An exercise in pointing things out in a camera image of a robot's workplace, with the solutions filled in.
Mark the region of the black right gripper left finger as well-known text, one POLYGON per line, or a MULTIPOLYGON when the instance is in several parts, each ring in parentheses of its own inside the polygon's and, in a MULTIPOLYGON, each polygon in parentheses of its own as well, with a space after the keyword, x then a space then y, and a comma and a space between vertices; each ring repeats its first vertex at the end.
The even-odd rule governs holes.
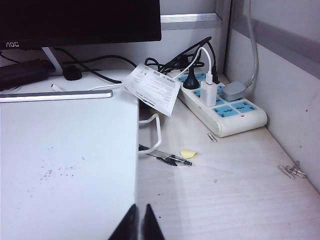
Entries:
POLYGON ((138 239, 139 211, 133 204, 122 218, 109 240, 137 240, 138 239))

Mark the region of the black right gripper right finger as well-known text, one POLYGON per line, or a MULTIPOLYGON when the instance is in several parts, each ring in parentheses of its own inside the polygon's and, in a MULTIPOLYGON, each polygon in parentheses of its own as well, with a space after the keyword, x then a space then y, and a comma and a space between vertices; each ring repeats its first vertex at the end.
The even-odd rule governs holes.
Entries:
POLYGON ((165 237, 158 224, 152 206, 148 203, 144 215, 144 239, 145 240, 165 240, 165 237))

